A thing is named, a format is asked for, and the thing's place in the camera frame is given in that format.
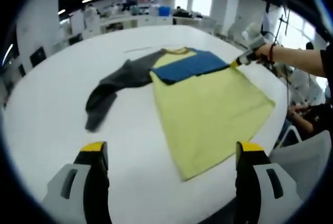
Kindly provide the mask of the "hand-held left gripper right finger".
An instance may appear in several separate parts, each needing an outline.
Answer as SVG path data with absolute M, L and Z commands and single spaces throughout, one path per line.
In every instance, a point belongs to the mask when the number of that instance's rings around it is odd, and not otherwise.
M 263 148 L 236 144 L 235 223 L 285 223 L 302 205 L 297 184 Z

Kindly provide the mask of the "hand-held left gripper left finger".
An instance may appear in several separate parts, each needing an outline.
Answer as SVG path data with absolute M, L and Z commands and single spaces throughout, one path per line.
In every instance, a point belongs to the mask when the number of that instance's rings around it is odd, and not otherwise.
M 112 223 L 107 143 L 84 146 L 47 184 L 43 208 L 56 223 Z

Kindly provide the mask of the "person's right hand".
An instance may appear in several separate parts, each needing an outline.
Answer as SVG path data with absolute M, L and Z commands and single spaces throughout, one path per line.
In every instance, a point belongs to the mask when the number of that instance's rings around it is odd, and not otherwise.
M 257 63 L 269 61 L 270 48 L 272 44 L 264 44 L 259 47 L 254 53 Z

